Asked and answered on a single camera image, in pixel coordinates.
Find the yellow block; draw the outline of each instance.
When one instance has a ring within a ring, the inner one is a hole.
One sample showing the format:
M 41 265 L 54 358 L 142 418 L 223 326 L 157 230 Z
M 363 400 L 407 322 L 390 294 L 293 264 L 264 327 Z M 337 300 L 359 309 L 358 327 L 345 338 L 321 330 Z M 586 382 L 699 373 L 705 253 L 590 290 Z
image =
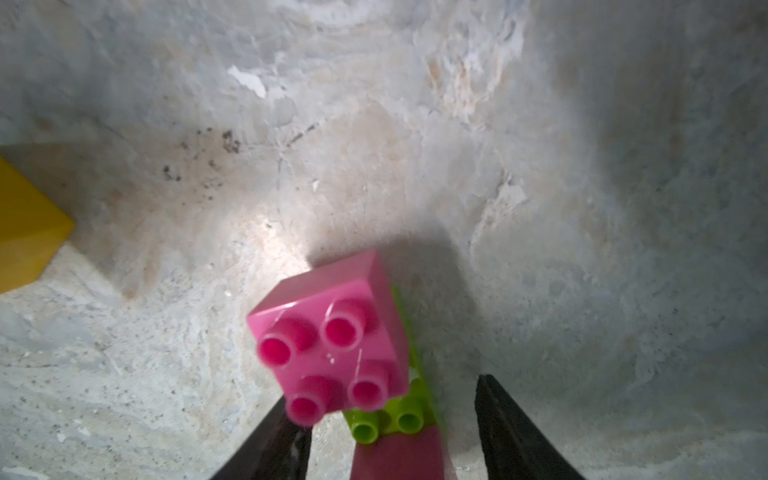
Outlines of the yellow block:
M 0 293 L 34 282 L 74 222 L 0 157 Z

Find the white plaster surface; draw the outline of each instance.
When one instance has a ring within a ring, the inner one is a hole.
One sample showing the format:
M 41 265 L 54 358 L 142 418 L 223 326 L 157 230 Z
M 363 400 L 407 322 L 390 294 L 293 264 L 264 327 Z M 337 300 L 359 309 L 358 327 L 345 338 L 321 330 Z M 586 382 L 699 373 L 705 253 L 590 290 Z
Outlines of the white plaster surface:
M 77 221 L 0 296 L 0 478 L 207 478 L 280 396 L 246 313 L 371 246 L 460 480 L 482 372 L 588 478 L 768 477 L 767 68 L 757 0 L 0 2 Z

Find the yellow toy block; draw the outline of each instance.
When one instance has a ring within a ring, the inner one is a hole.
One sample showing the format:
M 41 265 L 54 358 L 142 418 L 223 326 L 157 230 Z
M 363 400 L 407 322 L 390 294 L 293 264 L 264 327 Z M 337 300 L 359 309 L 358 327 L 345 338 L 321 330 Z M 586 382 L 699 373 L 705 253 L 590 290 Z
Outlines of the yellow toy block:
M 407 395 L 389 400 L 384 408 L 376 412 L 351 409 L 343 412 L 344 419 L 352 431 L 352 437 L 363 445 L 374 443 L 380 436 L 392 433 L 416 434 L 429 425 L 440 423 L 435 409 L 435 400 L 424 378 L 424 367 L 413 343 L 411 324 L 402 308 L 402 301 L 396 288 L 392 288 L 397 310 L 406 329 L 410 346 L 411 386 Z
M 73 227 L 0 157 L 0 293 L 34 282 Z

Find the pink stud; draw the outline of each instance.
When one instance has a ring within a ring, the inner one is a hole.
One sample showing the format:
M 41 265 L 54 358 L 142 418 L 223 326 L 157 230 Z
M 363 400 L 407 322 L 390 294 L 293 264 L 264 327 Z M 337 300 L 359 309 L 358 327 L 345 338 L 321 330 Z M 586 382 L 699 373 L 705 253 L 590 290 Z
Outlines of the pink stud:
M 366 323 L 366 312 L 360 305 L 349 300 L 334 302 L 320 327 L 320 339 L 329 349 L 353 350 L 362 341 Z
M 315 332 L 310 324 L 283 317 L 262 335 L 256 351 L 264 365 L 279 369 L 288 365 L 314 343 Z
M 286 413 L 293 423 L 311 427 L 328 412 L 332 397 L 333 382 L 322 376 L 305 377 L 288 399 Z
M 384 364 L 363 361 L 347 390 L 349 401 L 364 412 L 384 408 L 389 399 L 389 371 Z

